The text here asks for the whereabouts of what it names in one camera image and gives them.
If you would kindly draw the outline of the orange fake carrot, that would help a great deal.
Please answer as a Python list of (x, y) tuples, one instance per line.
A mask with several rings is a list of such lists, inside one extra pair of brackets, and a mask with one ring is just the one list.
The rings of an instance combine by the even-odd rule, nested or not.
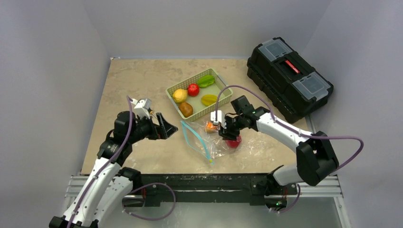
[(213, 125), (212, 122), (207, 122), (204, 129), (206, 133), (216, 133), (218, 131), (218, 126)]

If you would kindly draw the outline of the clear zip top bag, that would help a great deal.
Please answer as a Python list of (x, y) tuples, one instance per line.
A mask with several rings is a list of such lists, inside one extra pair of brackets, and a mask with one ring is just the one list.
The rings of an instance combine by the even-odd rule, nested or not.
[(237, 148), (230, 149), (226, 145), (225, 140), (219, 136), (219, 128), (216, 133), (206, 133), (204, 129), (206, 123), (181, 121), (182, 133), (190, 148), (200, 153), (210, 164), (214, 164), (215, 159), (229, 155)]

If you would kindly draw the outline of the brown fake kiwi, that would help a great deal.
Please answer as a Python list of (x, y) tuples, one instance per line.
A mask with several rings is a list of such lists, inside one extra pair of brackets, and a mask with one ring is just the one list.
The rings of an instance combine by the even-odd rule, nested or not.
[(180, 103), (178, 107), (180, 112), (185, 118), (188, 118), (191, 115), (193, 115), (193, 107), (189, 103), (187, 102)]

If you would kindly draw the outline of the yellow fake lemon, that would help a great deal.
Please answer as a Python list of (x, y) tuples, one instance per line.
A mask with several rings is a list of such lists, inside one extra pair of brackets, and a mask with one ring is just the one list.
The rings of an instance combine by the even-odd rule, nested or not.
[(187, 97), (188, 97), (188, 91), (186, 89), (177, 89), (172, 94), (172, 99), (176, 104), (185, 102)]

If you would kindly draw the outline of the yellow fake pepper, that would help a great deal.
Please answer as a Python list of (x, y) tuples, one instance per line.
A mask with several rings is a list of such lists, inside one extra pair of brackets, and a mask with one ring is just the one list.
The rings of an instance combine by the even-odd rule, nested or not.
[(204, 95), (201, 98), (201, 103), (204, 106), (210, 106), (210, 105), (216, 103), (216, 101), (217, 101), (217, 96), (216, 95)]

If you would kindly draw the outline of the red fake tomato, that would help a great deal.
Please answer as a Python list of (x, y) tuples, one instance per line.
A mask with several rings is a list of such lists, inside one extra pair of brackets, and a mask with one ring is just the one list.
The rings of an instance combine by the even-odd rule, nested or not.
[(187, 88), (187, 91), (189, 96), (196, 97), (200, 92), (200, 88), (197, 84), (190, 84)]

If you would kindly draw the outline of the green fake lime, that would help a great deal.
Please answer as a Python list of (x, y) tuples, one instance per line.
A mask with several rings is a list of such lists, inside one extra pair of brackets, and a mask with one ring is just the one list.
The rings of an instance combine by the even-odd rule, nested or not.
[(205, 75), (198, 79), (197, 86), (200, 88), (206, 88), (215, 83), (215, 77), (212, 75)]

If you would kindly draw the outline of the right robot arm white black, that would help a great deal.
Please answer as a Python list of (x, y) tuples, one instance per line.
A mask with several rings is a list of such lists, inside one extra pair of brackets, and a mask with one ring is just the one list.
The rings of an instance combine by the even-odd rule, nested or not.
[(278, 119), (264, 107), (254, 108), (245, 96), (231, 102), (235, 116), (220, 110), (211, 112), (211, 121), (218, 125), (223, 140), (235, 140), (240, 131), (248, 128), (268, 135), (291, 149), (296, 164), (280, 166), (268, 174), (267, 188), (279, 193), (286, 185), (304, 182), (316, 186), (339, 167), (339, 161), (327, 135), (311, 133)]

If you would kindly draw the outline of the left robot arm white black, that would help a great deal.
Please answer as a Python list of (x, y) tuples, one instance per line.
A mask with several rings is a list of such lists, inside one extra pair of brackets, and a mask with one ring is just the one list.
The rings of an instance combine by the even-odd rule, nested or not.
[(127, 194), (141, 192), (140, 171), (123, 167), (133, 150), (132, 145), (143, 139), (165, 140), (178, 128), (168, 123), (161, 113), (158, 124), (151, 117), (139, 117), (131, 111), (120, 112), (114, 128), (100, 145), (97, 159), (76, 199), (61, 217), (54, 216), (51, 228), (100, 228)]

